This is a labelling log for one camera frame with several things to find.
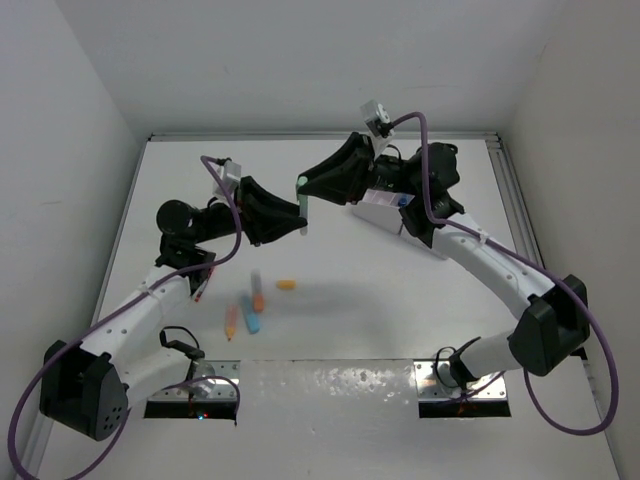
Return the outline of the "orange pink highlighter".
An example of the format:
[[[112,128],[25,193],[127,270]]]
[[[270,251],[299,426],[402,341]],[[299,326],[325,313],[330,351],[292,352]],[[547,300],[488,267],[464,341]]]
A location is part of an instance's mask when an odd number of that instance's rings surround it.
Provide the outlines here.
[[[224,331],[228,341],[231,341],[237,331],[238,306],[231,304],[226,308]]]

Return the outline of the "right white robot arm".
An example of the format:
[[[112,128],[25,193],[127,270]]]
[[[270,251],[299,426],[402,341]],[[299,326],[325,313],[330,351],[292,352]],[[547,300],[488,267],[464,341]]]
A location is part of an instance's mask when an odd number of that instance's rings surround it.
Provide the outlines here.
[[[476,337],[450,354],[436,373],[449,390],[465,390],[481,377],[523,369],[550,373],[590,336],[579,305],[586,287],[575,276],[563,286],[523,261],[492,248],[483,230],[448,190],[460,180],[456,146],[434,142],[408,160],[374,154],[367,136],[346,143],[298,177],[296,190],[337,205],[355,204],[369,190],[407,194],[400,207],[405,230],[434,253],[461,265],[494,293],[517,321],[511,331]]]

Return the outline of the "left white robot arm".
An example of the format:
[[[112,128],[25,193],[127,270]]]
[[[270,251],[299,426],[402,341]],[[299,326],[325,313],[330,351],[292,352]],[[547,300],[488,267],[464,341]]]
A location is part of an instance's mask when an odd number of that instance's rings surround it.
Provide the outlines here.
[[[81,339],[57,341],[45,353],[40,412],[96,441],[122,425],[130,407],[190,379],[203,359],[199,346],[169,341],[164,332],[221,263],[201,243],[233,235],[261,246],[306,227],[307,219],[301,205],[246,176],[202,209],[165,202],[156,224],[160,254],[139,287]]]

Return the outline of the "white three-slot organizer left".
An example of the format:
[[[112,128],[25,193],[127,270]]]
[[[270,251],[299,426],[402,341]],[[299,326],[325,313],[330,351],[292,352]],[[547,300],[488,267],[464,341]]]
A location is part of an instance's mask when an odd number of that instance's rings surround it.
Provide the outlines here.
[[[399,213],[401,208],[397,206],[397,202],[402,196],[407,196],[409,203],[414,198],[413,195],[406,193],[369,189],[364,197],[351,207],[351,213],[384,231],[400,235],[403,223]]]

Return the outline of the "blue highlighter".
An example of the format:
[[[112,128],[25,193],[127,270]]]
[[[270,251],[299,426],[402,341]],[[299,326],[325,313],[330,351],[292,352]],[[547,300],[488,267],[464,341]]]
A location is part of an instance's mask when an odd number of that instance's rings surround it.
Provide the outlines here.
[[[261,322],[253,308],[251,299],[247,295],[242,295],[239,299],[239,306],[247,331],[251,335],[257,334],[261,329]]]

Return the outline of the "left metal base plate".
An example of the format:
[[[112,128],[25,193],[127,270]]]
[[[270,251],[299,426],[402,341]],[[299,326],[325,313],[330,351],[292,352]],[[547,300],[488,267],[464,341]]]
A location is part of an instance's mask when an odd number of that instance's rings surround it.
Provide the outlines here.
[[[191,378],[205,377],[185,387],[162,390],[148,399],[149,402],[235,402],[238,399],[236,388],[240,384],[239,361],[207,360],[195,367]]]

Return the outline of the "metal base plate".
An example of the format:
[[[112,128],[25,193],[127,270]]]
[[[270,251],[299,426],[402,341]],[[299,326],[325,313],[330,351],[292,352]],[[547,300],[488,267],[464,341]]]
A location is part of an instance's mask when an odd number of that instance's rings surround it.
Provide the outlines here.
[[[467,385],[466,390],[453,386],[448,375],[449,362],[434,359],[413,362],[414,379],[418,399],[422,402],[442,403],[445,401],[506,401],[507,388],[503,373],[492,373]]]
[[[238,399],[236,388],[240,384],[239,361],[207,360],[195,367],[191,378],[205,377],[185,387],[162,390],[148,399],[149,402],[235,402]]]

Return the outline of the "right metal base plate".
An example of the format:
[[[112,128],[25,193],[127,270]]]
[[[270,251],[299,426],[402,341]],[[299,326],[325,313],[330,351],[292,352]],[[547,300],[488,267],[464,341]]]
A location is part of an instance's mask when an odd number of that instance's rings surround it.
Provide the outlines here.
[[[467,385],[466,390],[453,386],[448,375],[449,362],[434,359],[413,362],[414,379],[418,399],[422,402],[442,403],[445,401],[506,401],[507,388],[503,373],[492,373]]]

